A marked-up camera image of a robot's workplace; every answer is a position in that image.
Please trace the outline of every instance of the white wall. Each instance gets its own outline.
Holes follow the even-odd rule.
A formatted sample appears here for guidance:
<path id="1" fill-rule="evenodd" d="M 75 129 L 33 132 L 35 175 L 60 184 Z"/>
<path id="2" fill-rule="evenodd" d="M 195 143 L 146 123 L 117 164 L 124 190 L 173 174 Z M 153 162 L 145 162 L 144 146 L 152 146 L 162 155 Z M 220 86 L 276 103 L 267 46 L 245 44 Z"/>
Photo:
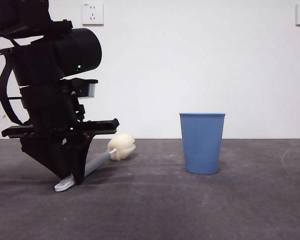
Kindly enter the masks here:
<path id="1" fill-rule="evenodd" d="M 80 28 L 83 2 L 51 0 L 51 18 Z M 86 120 L 117 117 L 120 133 L 180 138 L 179 112 L 225 112 L 224 138 L 300 138 L 296 1 L 103 2 L 104 26 L 89 27 L 101 65 L 78 76 L 99 80 L 95 98 L 81 101 Z M 8 92 L 19 93 L 13 78 Z M 0 106 L 0 136 L 10 126 L 3 116 Z"/>

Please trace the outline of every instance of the blue cup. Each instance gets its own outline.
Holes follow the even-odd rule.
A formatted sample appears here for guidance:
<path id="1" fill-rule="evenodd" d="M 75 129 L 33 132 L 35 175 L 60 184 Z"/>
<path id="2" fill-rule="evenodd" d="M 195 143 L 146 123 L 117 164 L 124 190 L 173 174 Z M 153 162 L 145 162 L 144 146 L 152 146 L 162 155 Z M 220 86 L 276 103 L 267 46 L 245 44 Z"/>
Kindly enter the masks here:
<path id="1" fill-rule="evenodd" d="M 185 168 L 193 174 L 218 171 L 225 113 L 180 113 Z"/>

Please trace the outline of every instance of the white brush head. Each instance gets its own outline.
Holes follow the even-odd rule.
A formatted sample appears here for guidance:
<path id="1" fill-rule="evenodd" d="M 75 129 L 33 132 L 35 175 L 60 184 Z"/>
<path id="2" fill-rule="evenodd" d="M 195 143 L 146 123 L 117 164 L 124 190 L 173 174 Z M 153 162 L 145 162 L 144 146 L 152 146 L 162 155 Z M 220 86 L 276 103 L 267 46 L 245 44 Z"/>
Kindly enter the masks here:
<path id="1" fill-rule="evenodd" d="M 111 154 L 111 160 L 120 161 L 125 159 L 133 150 L 135 138 L 129 133 L 122 133 L 112 138 L 108 143 L 107 151 L 111 152 L 113 149 L 117 149 L 116 152 Z"/>

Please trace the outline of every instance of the black bracket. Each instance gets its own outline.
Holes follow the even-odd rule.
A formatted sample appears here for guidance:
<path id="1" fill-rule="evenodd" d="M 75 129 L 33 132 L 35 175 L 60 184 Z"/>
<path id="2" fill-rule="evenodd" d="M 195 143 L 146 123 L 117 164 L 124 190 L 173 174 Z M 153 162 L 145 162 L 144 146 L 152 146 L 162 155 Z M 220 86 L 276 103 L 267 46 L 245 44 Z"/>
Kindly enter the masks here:
<path id="1" fill-rule="evenodd" d="M 2 136 L 20 138 L 21 150 L 63 179 L 73 175 L 75 183 L 85 178 L 86 159 L 95 135 L 115 134 L 119 121 L 79 122 L 73 129 L 42 135 L 30 126 L 11 126 Z"/>

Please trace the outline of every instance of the gray handle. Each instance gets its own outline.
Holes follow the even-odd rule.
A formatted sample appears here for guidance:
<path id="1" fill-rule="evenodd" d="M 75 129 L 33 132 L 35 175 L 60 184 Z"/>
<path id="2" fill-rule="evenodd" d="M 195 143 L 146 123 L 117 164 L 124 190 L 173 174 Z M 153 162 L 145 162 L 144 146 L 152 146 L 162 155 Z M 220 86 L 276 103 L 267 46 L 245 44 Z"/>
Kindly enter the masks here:
<path id="1" fill-rule="evenodd" d="M 109 152 L 104 152 L 100 154 L 96 159 L 88 162 L 85 165 L 85 170 L 84 170 L 84 176 L 88 176 L 91 172 L 93 172 L 95 169 L 100 167 L 102 164 L 104 164 L 107 160 L 110 160 L 111 156 Z"/>

